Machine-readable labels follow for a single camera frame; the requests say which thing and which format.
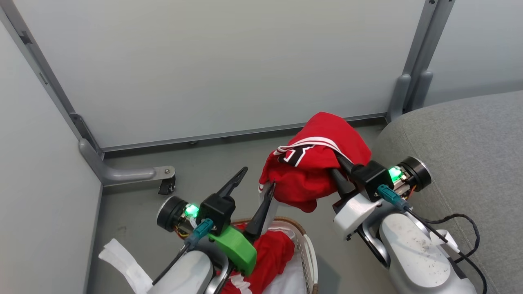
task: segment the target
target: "teal connector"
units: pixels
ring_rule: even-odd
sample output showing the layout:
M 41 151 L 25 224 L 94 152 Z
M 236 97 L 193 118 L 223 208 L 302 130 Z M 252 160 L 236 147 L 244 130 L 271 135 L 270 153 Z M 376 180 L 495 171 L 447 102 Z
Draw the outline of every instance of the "teal connector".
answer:
M 213 226 L 214 223 L 211 219 L 202 220 L 202 222 L 192 231 L 192 234 L 189 237 L 185 238 L 185 246 L 187 246 L 189 250 L 192 250 L 203 237 L 209 234 Z
M 387 185 L 380 185 L 378 187 L 378 194 L 383 198 L 385 201 L 391 203 L 394 205 L 394 207 L 401 210 L 401 212 L 404 212 L 406 209 L 412 208 L 412 206 L 401 196 L 394 192 L 393 189 L 389 188 Z

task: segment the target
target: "green led light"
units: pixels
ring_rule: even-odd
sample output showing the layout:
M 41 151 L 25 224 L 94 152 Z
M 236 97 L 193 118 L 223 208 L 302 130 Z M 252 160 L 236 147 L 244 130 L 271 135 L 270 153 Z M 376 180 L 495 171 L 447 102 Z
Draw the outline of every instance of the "green led light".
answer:
M 392 167 L 389 169 L 389 174 L 391 175 L 392 182 L 395 182 L 401 178 L 403 172 L 397 167 Z
M 195 218 L 198 215 L 198 210 L 200 210 L 198 206 L 191 204 L 185 208 L 185 214 Z

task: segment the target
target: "cable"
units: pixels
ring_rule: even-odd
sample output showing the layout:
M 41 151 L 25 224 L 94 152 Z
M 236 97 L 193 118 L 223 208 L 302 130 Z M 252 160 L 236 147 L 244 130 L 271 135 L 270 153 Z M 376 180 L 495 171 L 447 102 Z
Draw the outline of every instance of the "cable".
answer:
M 183 234 L 180 232 L 180 229 L 178 227 L 174 227 L 174 231 L 180 237 L 180 239 L 185 240 L 185 238 L 189 237 L 189 234 Z
M 474 229 L 474 234 L 476 235 L 476 242 L 474 243 L 474 248 L 472 250 L 470 250 L 467 254 L 465 254 L 466 257 L 470 257 L 480 247 L 480 231 L 477 229 L 476 223 L 471 218 L 469 218 L 465 214 L 454 213 L 454 214 L 452 214 L 450 216 L 444 217 L 444 218 L 442 218 L 440 220 L 437 220 L 437 221 L 431 221 L 431 220 L 427 220 L 427 219 L 423 219 L 423 220 L 425 222 L 431 223 L 431 224 L 440 224 L 440 223 L 444 223 L 446 221 L 449 221 L 449 220 L 451 220 L 453 218 L 464 218 L 464 219 L 468 220 L 472 224 L 472 228 Z M 463 259 L 464 259 L 463 257 L 460 257 L 457 260 L 455 260 L 454 262 L 455 263 L 459 263 L 459 262 L 463 261 Z
M 434 229 L 428 222 L 426 222 L 424 219 L 420 218 L 418 215 L 412 212 L 410 208 L 405 209 L 408 213 L 410 213 L 415 219 L 420 221 L 427 229 L 429 229 L 432 233 L 434 233 L 438 238 L 442 239 L 445 243 L 449 243 L 445 237 L 443 237 L 436 229 Z M 487 293 L 487 280 L 485 278 L 485 275 L 481 272 L 481 270 L 476 266 L 475 263 L 472 262 L 465 254 L 463 254 L 461 251 L 458 253 L 462 259 L 464 259 L 466 262 L 468 262 L 477 272 L 478 275 L 480 275 L 481 281 L 483 282 L 483 291 L 482 294 Z
M 416 189 L 416 185 L 412 186 L 411 191 L 408 193 L 408 196 L 407 196 L 407 198 L 405 198 L 405 200 L 407 200 L 411 197 L 412 193 L 414 193 L 414 189 Z
M 163 276 L 165 276 L 165 274 L 167 274 L 167 272 L 170 270 L 170 268 L 172 268 L 173 265 L 180 259 L 180 257 L 182 257 L 188 250 L 189 250 L 188 245 L 184 245 L 180 249 L 180 252 L 178 252 L 178 254 L 176 254 L 176 257 L 174 257 L 173 261 L 171 261 L 169 263 L 169 265 L 160 273 L 160 275 L 156 279 L 154 279 L 153 286 L 156 285 L 156 283 L 158 283 L 158 281 L 160 281 L 160 279 L 163 278 Z

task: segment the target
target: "green gripper part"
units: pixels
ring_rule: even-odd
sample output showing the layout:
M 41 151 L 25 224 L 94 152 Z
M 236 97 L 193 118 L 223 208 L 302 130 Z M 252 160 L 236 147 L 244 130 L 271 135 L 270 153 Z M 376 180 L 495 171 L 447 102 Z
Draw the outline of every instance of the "green gripper part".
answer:
M 256 265 L 256 249 L 232 226 L 228 226 L 219 236 L 209 234 L 209 239 L 216 241 L 218 247 L 234 263 L 238 271 L 250 276 Z

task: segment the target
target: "gray metal leg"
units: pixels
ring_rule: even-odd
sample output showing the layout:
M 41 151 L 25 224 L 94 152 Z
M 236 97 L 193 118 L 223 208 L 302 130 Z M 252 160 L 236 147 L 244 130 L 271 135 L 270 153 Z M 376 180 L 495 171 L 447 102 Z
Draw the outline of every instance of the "gray metal leg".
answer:
M 73 121 L 73 124 L 76 127 L 76 129 L 78 130 L 78 132 L 80 132 L 80 135 L 82 136 L 82 138 L 86 139 L 87 142 L 89 142 L 89 144 L 91 144 L 91 146 L 96 151 L 96 153 L 98 153 L 98 156 L 101 156 L 102 151 L 100 149 L 100 146 L 98 146 L 98 143 L 96 142 L 95 137 L 89 131 L 89 128 L 85 124 L 85 120 L 82 118 L 82 116 L 73 112 L 73 113 L 69 114 L 69 117 Z
M 394 92 L 392 92 L 391 103 L 389 104 L 389 111 L 385 119 L 391 122 L 403 114 L 403 103 L 407 97 L 408 87 L 411 84 L 411 76 L 404 74 L 397 78 Z
M 116 169 L 107 166 L 86 139 L 78 143 L 80 153 L 104 186 L 122 185 L 174 177 L 173 166 Z
M 425 103 L 425 98 L 427 98 L 428 89 L 430 88 L 430 82 L 434 73 L 431 71 L 424 71 L 419 75 L 418 85 L 414 89 L 412 98 L 408 101 L 407 109 L 405 112 L 412 110 L 420 109 Z
M 412 82 L 407 92 L 408 102 L 405 107 L 405 112 L 416 109 L 413 108 L 412 105 L 419 105 L 417 103 L 413 103 L 412 100 L 415 98 L 415 95 L 420 95 L 423 92 L 424 88 L 421 83 L 427 83 L 429 79 L 430 74 L 427 72 L 427 70 L 430 65 L 430 61 L 432 60 L 432 56 L 436 51 L 436 46 L 438 45 L 441 34 L 443 33 L 450 12 L 452 11 L 452 7 L 454 6 L 454 2 L 455 1 L 439 0 L 436 3 L 436 8 L 434 9 L 432 19 L 430 20 L 427 32 L 425 33 L 425 38 L 423 39 L 423 43 L 419 50 L 416 62 L 412 68 Z

